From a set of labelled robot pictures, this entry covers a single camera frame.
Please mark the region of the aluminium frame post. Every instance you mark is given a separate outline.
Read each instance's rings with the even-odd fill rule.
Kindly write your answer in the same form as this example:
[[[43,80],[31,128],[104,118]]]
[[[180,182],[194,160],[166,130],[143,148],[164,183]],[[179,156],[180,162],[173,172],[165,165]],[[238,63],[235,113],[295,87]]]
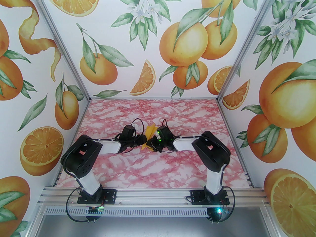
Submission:
[[[235,75],[237,74],[238,69],[240,68],[242,61],[247,54],[252,42],[257,35],[259,28],[262,24],[262,21],[265,19],[268,9],[272,6],[274,0],[264,0],[262,2],[261,7],[259,8],[256,17],[253,20],[253,24],[249,30],[247,37],[240,49],[235,62],[232,65],[232,68],[228,74],[227,79],[225,80],[222,89],[220,90],[219,95],[217,96],[216,100],[217,103],[221,103],[222,98],[224,97],[225,92],[227,91],[228,87],[230,86],[231,81],[234,79]]]
[[[63,42],[63,39],[55,25],[55,22],[47,8],[47,6],[44,3],[44,0],[34,0],[35,5],[39,8],[39,11],[43,14],[44,19],[46,21],[46,25],[49,28],[49,31],[51,32],[54,41],[59,49],[59,51],[61,52],[68,68],[70,69],[72,75],[75,78],[75,81],[78,83],[78,87],[80,88],[80,90],[83,93],[83,96],[85,97],[85,99],[88,101],[88,103],[90,103],[91,101],[91,97],[75,67],[75,64]]]

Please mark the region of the aluminium back rail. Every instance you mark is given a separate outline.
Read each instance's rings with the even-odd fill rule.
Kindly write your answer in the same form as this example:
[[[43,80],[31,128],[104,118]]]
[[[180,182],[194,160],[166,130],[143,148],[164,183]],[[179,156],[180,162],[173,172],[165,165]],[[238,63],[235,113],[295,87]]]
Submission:
[[[95,99],[101,99],[101,100],[115,100],[115,99],[118,99],[118,100],[122,100],[122,99],[136,99],[136,100],[216,100],[217,101],[217,98],[216,97],[200,97],[200,98],[189,98],[189,97],[168,97],[168,98],[164,98],[164,97],[158,97],[158,98],[154,98],[154,97],[107,97],[107,98],[100,98],[100,97],[92,97],[91,98],[92,100],[95,100]]]

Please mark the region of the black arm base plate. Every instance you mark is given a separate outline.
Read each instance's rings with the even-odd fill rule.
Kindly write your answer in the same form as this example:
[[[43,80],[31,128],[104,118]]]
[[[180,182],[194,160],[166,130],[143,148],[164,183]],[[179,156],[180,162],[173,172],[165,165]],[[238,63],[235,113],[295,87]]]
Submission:
[[[102,189],[98,190],[95,194],[91,195],[86,191],[81,190],[78,196],[78,204],[110,204],[114,205],[116,200],[117,190],[115,189]]]
[[[216,195],[210,193],[208,190],[191,190],[191,203],[193,205],[229,205],[227,191],[222,189]]]

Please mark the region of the aluminium mounting rail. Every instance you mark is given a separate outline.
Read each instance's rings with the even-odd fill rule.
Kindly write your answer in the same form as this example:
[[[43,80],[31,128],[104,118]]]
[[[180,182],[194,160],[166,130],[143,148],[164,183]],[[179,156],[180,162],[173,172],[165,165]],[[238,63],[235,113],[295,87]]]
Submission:
[[[73,187],[44,187],[37,205],[66,204]],[[269,206],[261,188],[233,188],[236,207]],[[190,188],[117,188],[114,207],[192,207]]]

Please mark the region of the perforated metal strip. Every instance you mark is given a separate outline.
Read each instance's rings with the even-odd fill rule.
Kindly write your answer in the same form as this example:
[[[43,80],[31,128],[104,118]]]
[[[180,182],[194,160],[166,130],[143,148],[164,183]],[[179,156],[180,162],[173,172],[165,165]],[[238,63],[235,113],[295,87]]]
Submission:
[[[100,217],[207,217],[206,208],[145,208],[145,207],[104,207],[102,215],[88,215],[89,207],[68,207],[68,213],[75,216]]]

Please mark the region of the aluminium side rail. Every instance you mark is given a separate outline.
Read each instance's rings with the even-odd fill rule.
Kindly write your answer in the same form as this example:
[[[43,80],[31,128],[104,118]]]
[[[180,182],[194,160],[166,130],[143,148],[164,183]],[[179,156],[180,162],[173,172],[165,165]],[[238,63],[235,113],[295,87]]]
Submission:
[[[253,185],[253,183],[252,183],[252,180],[251,180],[251,178],[250,178],[250,176],[249,176],[249,174],[248,174],[248,171],[247,171],[247,168],[246,168],[246,165],[245,165],[243,156],[242,156],[242,154],[241,154],[240,147],[239,147],[239,145],[238,145],[238,143],[237,143],[237,141],[236,141],[236,138],[234,137],[234,134],[233,134],[233,132],[232,132],[232,129],[231,129],[230,126],[229,126],[229,123],[228,123],[228,120],[227,120],[226,115],[225,115],[225,113],[224,113],[224,110],[223,110],[223,108],[222,108],[222,106],[220,105],[219,102],[217,102],[217,106],[218,106],[218,108],[219,108],[219,112],[220,112],[220,114],[221,114],[221,116],[222,116],[222,118],[223,118],[223,121],[224,121],[224,123],[225,123],[226,129],[228,130],[229,136],[230,136],[230,138],[231,138],[231,140],[232,140],[232,144],[233,144],[233,146],[234,146],[234,148],[235,148],[235,151],[236,151],[236,154],[237,154],[237,156],[238,156],[238,159],[239,159],[239,161],[240,161],[240,163],[241,163],[241,166],[242,166],[242,168],[243,168],[243,170],[244,170],[244,174],[245,174],[246,179],[247,179],[247,181],[248,181],[248,183],[249,183],[249,186],[250,186],[250,188],[254,188],[254,185]]]
[[[70,146],[74,143],[74,141],[76,140],[76,137],[77,137],[77,135],[78,135],[78,132],[79,132],[79,130],[80,130],[80,127],[81,127],[81,125],[82,125],[82,122],[83,122],[83,120],[84,120],[84,117],[85,117],[86,112],[87,112],[87,110],[88,110],[88,107],[89,107],[89,105],[90,105],[90,102],[91,102],[91,99],[87,101],[87,103],[86,103],[86,105],[85,105],[85,107],[84,107],[84,109],[83,109],[83,112],[82,112],[81,114],[79,114],[79,116],[78,116],[78,121],[76,122],[74,128],[71,129],[71,131],[73,131],[74,134],[73,134],[72,138],[71,138],[69,141],[67,141],[67,143],[66,143],[66,149],[63,150],[62,155],[61,155],[61,157],[60,157],[60,160],[59,160],[59,162],[58,162],[58,164],[57,164],[57,167],[59,167],[59,172],[56,173],[55,180],[54,180],[54,182],[52,182],[52,184],[51,184],[52,187],[57,186],[57,183],[58,183],[58,181],[59,181],[59,179],[60,179],[60,177],[61,177],[61,175],[62,175],[63,166],[62,166],[62,164],[61,164],[60,161],[61,161],[62,157],[65,155],[66,151],[69,149],[69,147],[70,147]]]

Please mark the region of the grey metal shelf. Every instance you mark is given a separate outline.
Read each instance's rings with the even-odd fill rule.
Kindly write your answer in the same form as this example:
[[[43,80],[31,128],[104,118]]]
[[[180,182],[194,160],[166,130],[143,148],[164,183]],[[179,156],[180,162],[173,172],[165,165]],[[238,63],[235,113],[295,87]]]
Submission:
[[[36,237],[270,237],[261,223],[205,218],[101,217],[75,223],[66,216],[46,216]]]

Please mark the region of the yellow paper sheet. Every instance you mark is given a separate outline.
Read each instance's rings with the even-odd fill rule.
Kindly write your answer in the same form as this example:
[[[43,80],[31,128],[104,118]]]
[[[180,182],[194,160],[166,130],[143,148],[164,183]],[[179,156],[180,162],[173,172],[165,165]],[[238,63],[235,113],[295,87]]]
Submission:
[[[155,123],[152,123],[150,126],[148,125],[146,127],[146,131],[145,131],[145,136],[146,136],[146,139],[147,139],[147,142],[149,141],[149,139],[151,139],[153,137],[153,135],[156,133],[157,131],[157,126]],[[153,151],[153,149],[147,145],[147,142],[144,143],[142,146],[141,146],[141,150],[144,150],[145,148]]]

